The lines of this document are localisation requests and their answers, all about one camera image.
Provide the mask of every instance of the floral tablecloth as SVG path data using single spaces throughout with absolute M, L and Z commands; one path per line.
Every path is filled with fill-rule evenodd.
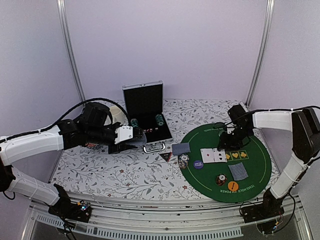
M 229 122 L 228 109 L 239 104 L 235 100 L 168 99 L 163 114 L 179 143 L 192 129 L 208 123 Z M 255 135 L 264 143 L 260 132 Z M 65 150 L 51 179 L 73 193 L 136 200 L 194 200 L 207 197 L 196 191 L 182 175 L 177 157 L 169 162 L 159 153 L 171 152 L 167 145 L 162 152 L 146 154 L 142 149 L 108 154 L 108 147 L 96 149 L 75 147 Z M 269 188 L 279 173 L 272 161 Z

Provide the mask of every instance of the green poker mat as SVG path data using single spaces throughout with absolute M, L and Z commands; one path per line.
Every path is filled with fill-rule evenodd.
M 181 143 L 189 143 L 191 152 L 187 153 L 189 162 L 187 168 L 181 168 L 182 174 L 194 189 L 213 200 L 224 203 L 250 200 L 265 189 L 272 171 L 270 155 L 257 137 L 250 136 L 249 144 L 238 151 L 226 151 L 227 162 L 204 163 L 201 169 L 194 167 L 195 161 L 202 162 L 200 149 L 216 148 L 223 131 L 221 123 L 210 123 L 193 129 L 183 138 Z M 248 177 L 235 181 L 238 190 L 230 191 L 228 183 L 234 179 L 228 165 L 238 163 L 243 163 Z M 222 186 L 216 184 L 219 174 L 225 174 L 227 178 Z

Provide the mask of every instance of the dealer button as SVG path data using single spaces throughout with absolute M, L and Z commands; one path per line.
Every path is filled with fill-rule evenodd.
M 232 192 L 235 192 L 239 189 L 239 185 L 235 181 L 231 181 L 228 183 L 228 189 Z

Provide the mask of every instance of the stack of poker chips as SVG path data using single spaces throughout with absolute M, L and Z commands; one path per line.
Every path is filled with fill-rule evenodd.
M 223 184 L 225 184 L 227 181 L 227 176 L 224 174 L 219 174 L 216 178 L 215 183 L 219 186 L 222 186 Z
M 182 154 L 179 156 L 178 164 L 181 169 L 186 169 L 188 167 L 189 156 L 187 154 Z
M 163 126 L 165 124 L 165 120 L 164 120 L 164 118 L 162 117 L 161 114 L 156 115 L 155 116 L 155 120 L 156 120 L 156 124 L 158 126 Z
M 132 118 L 130 122 L 131 122 L 131 126 L 133 128 L 138 128 L 139 127 L 138 120 L 136 118 Z

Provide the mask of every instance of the purple poker chip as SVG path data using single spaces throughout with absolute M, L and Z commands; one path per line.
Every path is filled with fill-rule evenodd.
M 202 169 L 204 167 L 204 163 L 200 160 L 194 161 L 193 166 L 195 169 Z

